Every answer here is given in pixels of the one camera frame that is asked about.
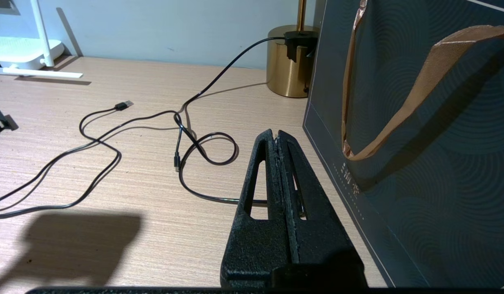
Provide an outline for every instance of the dark gift bag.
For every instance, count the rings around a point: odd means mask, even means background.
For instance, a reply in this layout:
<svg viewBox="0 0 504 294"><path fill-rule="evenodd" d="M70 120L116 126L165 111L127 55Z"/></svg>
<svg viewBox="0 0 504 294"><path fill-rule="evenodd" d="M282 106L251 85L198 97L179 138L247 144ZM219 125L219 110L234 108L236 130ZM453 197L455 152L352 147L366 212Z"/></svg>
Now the dark gift bag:
<svg viewBox="0 0 504 294"><path fill-rule="evenodd" d="M504 0L328 1L304 128L389 286L504 286Z"/></svg>

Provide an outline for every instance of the white router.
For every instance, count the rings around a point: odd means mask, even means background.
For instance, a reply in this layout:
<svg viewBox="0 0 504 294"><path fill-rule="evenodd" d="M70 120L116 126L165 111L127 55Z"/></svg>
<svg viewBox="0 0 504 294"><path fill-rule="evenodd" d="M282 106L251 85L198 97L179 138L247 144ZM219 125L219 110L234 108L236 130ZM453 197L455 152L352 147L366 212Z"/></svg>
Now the white router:
<svg viewBox="0 0 504 294"><path fill-rule="evenodd" d="M41 71L54 67L54 59L63 53L63 44L48 40L38 0L31 0L39 39L0 37L0 74L81 78L82 73Z"/></svg>

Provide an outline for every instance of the tan ribbon handle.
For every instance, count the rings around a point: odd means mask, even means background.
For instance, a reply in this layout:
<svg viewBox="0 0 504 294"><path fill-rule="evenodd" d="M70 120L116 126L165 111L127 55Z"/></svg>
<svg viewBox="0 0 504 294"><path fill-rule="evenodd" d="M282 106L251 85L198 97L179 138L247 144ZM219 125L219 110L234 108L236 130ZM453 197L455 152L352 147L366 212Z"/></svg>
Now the tan ribbon handle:
<svg viewBox="0 0 504 294"><path fill-rule="evenodd" d="M437 84L459 61L461 56L479 41L493 38L504 38L504 26L474 26L454 32L442 39L430 49L422 69L417 76L414 86L410 90L403 106L394 114L377 137L358 154L353 154L346 137L346 123L348 118L348 101L350 98L350 85L352 80L353 56L355 53L355 35L361 23L368 0L361 0L360 7L355 16L350 45L348 48L345 76L343 78L343 108L341 122L342 150L345 157L356 161L373 156L388 139L390 134L397 129L435 89Z"/></svg>

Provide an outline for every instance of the wooden desk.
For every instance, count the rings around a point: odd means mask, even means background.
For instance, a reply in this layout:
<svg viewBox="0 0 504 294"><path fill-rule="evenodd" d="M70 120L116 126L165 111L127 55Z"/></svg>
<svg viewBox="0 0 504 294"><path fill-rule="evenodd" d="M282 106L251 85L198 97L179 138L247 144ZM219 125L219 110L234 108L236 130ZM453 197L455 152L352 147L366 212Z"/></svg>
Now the wooden desk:
<svg viewBox="0 0 504 294"><path fill-rule="evenodd" d="M90 123L86 132L99 136L131 118L178 110L221 70L99 58L67 58L58 66L83 72L84 78L0 76L0 109L19 125L18 130L0 135L0 196L31 179L61 152L87 143L78 132L84 115L125 100L134 102L127 110ZM299 140L361 255L369 285L385 286L303 132L306 99L280 97L269 91L264 81L262 70L233 68L207 97L189 106L192 128L198 136L226 132L239 144L240 153L235 162L219 167L194 153L185 167L185 181L209 195L239 197L256 136L268 128L289 132ZM219 286L220 263L235 206L199 199L181 187L172 161L177 138L172 116L130 127L138 128L108 140L123 158L85 201L71 209L0 220L0 293L23 293L42 285L104 283ZM181 154L189 145L184 139ZM232 151L224 140L211 141L205 147L216 160L227 158ZM94 147L64 158L17 208L72 202L114 155L106 147ZM265 179L259 178L258 198L265 197ZM0 203L0 207L22 195ZM266 216L262 208L254 208L252 214Z"/></svg>

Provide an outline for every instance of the gold lamp base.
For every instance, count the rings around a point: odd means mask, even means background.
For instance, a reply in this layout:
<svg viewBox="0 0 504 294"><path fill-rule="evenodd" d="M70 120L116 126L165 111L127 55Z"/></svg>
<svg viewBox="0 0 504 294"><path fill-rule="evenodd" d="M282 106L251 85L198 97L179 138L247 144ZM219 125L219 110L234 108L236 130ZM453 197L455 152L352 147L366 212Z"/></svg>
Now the gold lamp base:
<svg viewBox="0 0 504 294"><path fill-rule="evenodd" d="M269 37L283 36L288 31L295 31L295 25L280 26L268 32ZM317 31L317 28L305 26L305 31ZM267 87L272 92L285 97L306 98L312 77L314 57L306 57L307 48L297 47L297 62L286 57L284 40L268 41L267 52Z"/></svg>

